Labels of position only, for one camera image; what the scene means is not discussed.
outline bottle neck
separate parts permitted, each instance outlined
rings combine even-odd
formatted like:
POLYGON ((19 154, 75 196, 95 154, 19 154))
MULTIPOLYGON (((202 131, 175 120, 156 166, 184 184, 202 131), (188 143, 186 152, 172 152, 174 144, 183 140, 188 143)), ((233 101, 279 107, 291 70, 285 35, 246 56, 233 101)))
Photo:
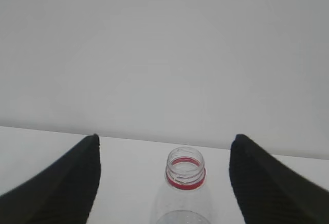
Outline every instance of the bottle neck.
POLYGON ((169 153, 166 166, 168 184, 181 190, 200 187, 206 176, 202 154, 190 147, 176 148, 169 153))

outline ribbed rubber pad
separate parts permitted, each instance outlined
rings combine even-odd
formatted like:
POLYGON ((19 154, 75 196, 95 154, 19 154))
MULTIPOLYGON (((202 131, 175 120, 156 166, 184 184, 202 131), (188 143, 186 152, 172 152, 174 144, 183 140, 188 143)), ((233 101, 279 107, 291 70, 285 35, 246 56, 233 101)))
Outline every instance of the ribbed rubber pad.
POLYGON ((100 175, 99 138, 88 136, 47 169, 0 197, 0 224, 85 224, 100 175))
POLYGON ((329 193, 237 135, 229 175, 247 224, 328 224, 329 193))

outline gray wall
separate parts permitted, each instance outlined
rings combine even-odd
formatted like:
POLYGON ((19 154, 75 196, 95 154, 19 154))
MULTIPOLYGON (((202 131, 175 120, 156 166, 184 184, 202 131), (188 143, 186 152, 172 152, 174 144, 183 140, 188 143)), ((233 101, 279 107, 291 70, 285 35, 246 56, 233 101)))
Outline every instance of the gray wall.
POLYGON ((0 125, 329 158, 328 0, 0 0, 0 125))

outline white table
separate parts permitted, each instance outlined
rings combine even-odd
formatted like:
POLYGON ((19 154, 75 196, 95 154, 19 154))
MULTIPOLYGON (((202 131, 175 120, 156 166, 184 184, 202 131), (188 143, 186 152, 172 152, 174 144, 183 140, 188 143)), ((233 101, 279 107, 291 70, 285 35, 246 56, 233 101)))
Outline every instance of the white table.
MULTIPOLYGON (((0 127, 0 194, 52 164, 83 137, 0 127)), ((88 224, 149 223, 152 202, 164 181, 167 155, 179 145, 108 137, 100 140, 102 176, 88 224)), ((243 224, 228 176, 229 150, 196 148, 205 158, 207 184, 217 210, 213 224, 243 224)), ((329 160, 276 157, 329 189, 329 160)))

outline plastic bottle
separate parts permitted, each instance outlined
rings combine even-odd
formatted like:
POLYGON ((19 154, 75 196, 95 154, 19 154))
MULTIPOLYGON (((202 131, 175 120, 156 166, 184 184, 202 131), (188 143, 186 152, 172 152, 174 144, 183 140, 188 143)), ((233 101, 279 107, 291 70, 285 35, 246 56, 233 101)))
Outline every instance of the plastic bottle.
POLYGON ((179 147, 171 151, 151 224, 211 224, 211 195, 205 178, 205 162, 198 150, 179 147))

